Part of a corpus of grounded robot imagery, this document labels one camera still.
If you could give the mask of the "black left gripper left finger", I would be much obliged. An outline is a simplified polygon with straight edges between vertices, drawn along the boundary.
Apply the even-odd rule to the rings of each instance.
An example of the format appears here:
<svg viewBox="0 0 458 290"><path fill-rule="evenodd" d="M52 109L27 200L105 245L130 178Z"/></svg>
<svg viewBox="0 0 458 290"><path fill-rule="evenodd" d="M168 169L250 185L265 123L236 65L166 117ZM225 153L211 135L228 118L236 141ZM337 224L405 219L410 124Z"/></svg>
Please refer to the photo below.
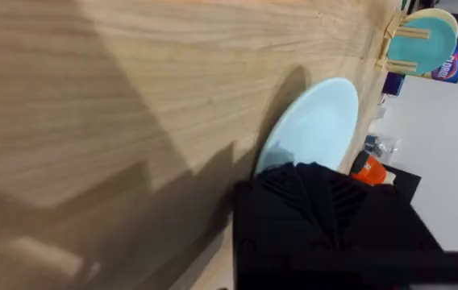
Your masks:
<svg viewBox="0 0 458 290"><path fill-rule="evenodd" d="M235 253L240 258L337 249L331 182L317 163L284 164L237 182L233 190Z"/></svg>

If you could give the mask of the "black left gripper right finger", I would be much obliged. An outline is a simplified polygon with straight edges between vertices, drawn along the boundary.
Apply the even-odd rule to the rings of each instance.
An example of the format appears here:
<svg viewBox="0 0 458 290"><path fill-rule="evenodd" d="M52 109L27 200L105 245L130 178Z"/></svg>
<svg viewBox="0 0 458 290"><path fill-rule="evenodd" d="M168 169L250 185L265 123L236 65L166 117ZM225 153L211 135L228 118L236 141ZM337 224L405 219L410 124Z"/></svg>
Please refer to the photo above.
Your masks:
<svg viewBox="0 0 458 290"><path fill-rule="evenodd" d="M297 164L310 209L339 250L441 251L407 198L388 184L369 185L317 163Z"/></svg>

